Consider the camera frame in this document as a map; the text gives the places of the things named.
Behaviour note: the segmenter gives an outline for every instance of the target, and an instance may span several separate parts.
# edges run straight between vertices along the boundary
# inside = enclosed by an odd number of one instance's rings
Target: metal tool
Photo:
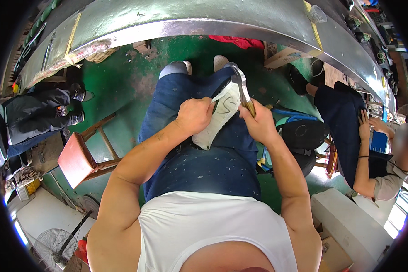
[[[49,44],[47,46],[47,49],[45,50],[44,59],[42,61],[42,66],[41,66],[41,71],[44,71],[45,66],[47,65],[47,60],[48,60],[48,57],[49,57],[50,51],[51,51],[51,45],[53,44],[54,39],[56,39],[56,31],[53,31],[53,34],[51,35],[50,42],[49,42]]]
[[[231,63],[230,66],[234,70],[234,75],[231,76],[231,80],[239,86],[240,102],[242,106],[251,112],[252,117],[255,117],[255,107],[246,88],[246,76],[236,64]]]

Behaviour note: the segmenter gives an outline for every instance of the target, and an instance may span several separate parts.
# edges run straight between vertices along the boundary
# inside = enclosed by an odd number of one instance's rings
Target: plastic cup
[[[315,24],[324,23],[328,20],[325,12],[323,12],[323,10],[316,5],[311,6],[310,12],[307,14],[307,16],[310,21]]]

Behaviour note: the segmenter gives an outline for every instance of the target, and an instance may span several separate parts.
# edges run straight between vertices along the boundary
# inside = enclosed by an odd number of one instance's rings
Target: worker in white tank top
[[[313,226],[305,178],[278,135],[270,110],[253,102],[256,116],[240,106],[240,117],[250,136],[269,150],[282,196],[281,216],[255,197],[235,195],[231,190],[174,190],[156,195],[140,209],[140,186],[159,171],[169,152],[211,121],[211,99],[189,99],[181,104],[174,121],[134,147],[112,172],[87,240],[92,272],[318,270],[321,239]],[[235,158],[211,159],[231,168]],[[190,180],[204,180],[202,176]]]

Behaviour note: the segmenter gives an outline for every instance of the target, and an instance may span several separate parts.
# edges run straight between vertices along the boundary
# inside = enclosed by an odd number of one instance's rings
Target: yellow corrugated material
[[[29,193],[29,195],[33,194],[40,185],[41,185],[41,181],[39,180],[39,178],[27,184],[26,188],[27,188],[27,192]]]

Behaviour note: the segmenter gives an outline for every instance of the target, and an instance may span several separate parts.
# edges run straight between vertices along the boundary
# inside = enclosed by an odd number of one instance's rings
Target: dark blue pants
[[[352,188],[361,143],[358,116],[360,111],[365,109],[364,101],[358,92],[336,82],[334,89],[325,85],[320,86],[314,104],[330,128],[337,147],[340,171]]]
[[[170,73],[159,79],[148,107],[139,142],[175,120],[181,103],[190,98],[216,96],[215,90],[233,74],[223,68],[209,77]],[[219,131],[209,151],[191,137],[173,149],[154,175],[143,184],[145,201],[167,192],[208,192],[261,199],[255,164],[256,143],[237,112]]]

